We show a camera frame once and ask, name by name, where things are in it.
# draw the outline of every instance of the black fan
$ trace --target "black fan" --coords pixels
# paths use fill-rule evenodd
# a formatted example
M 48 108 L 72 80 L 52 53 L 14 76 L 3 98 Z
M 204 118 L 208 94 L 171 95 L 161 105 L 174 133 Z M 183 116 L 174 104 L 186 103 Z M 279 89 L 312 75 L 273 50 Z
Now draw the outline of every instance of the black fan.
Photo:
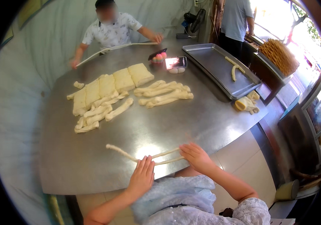
M 184 34 L 176 34 L 176 38 L 189 38 L 189 25 L 190 32 L 194 33 L 199 30 L 200 25 L 204 22 L 206 18 L 205 9 L 200 9 L 197 15 L 193 15 L 190 12 L 184 14 L 184 21 L 182 25 L 184 26 Z

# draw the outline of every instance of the countertop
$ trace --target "countertop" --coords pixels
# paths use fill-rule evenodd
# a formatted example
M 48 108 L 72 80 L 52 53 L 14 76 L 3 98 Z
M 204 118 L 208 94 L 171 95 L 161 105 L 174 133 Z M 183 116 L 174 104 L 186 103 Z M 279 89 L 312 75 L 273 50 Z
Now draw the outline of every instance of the countertop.
M 259 113 L 240 112 L 226 95 L 192 61 L 184 73 L 170 74 L 162 65 L 150 64 L 148 56 L 168 48 L 167 56 L 184 56 L 184 45 L 197 44 L 191 39 L 165 39 L 160 45 L 134 45 L 96 57 L 60 77 L 52 89 L 41 133 L 40 176 L 47 194 L 92 194 L 127 187 L 136 163 L 106 149 L 113 144 L 136 158 L 171 150 L 180 144 L 196 142 L 212 154 L 237 139 L 267 113 L 258 100 Z M 157 80 L 177 81 L 190 87 L 194 99 L 178 100 L 146 109 L 130 91 L 134 104 L 109 122 L 87 133 L 75 133 L 79 116 L 72 114 L 73 100 L 66 96 L 76 92 L 73 83 L 90 83 L 101 74 L 137 63 L 144 63 Z M 127 99 L 114 105 L 113 110 Z M 159 157 L 155 162 L 173 159 L 178 152 Z M 187 167 L 186 160 L 155 166 L 155 179 Z

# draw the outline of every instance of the smartphone screen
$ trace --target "smartphone screen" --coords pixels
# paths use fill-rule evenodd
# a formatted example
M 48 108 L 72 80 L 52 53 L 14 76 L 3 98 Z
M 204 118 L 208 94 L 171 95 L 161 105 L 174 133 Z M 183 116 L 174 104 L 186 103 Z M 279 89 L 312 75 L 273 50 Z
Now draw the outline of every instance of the smartphone screen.
M 187 67 L 187 58 L 185 56 L 164 59 L 164 62 L 167 70 L 170 70 L 173 68 Z

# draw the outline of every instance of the tree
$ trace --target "tree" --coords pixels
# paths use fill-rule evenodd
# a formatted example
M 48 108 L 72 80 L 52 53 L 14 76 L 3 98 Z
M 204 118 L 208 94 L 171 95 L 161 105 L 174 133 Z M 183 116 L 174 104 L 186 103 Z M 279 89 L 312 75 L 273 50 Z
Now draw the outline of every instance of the tree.
M 286 45 L 288 45 L 289 43 L 293 42 L 292 40 L 292 36 L 293 36 L 293 29 L 296 25 L 302 23 L 302 22 L 306 22 L 307 27 L 308 27 L 308 33 L 311 35 L 312 40 L 318 45 L 321 46 L 321 37 L 318 33 L 318 30 L 316 29 L 316 27 L 314 26 L 314 23 L 312 22 L 312 20 L 309 18 L 308 14 L 301 9 L 299 6 L 297 6 L 296 4 L 292 3 L 292 8 L 295 11 L 295 13 L 298 16 L 298 19 L 296 20 L 296 18 L 294 18 L 293 16 L 293 24 L 290 27 L 290 32 L 288 35 L 288 39 L 287 42 L 285 43 Z

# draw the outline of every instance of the tray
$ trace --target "tray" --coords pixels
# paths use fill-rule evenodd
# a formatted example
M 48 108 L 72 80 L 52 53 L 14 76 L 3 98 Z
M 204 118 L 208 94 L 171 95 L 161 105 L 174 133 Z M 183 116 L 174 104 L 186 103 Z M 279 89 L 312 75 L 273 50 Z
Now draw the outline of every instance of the tray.
M 183 46 L 182 50 L 231 100 L 240 99 L 261 85 L 261 80 L 244 64 L 216 44 L 188 45 Z M 235 82 L 231 75 L 233 64 L 225 59 L 226 56 L 245 70 L 245 74 L 238 69 L 235 70 Z

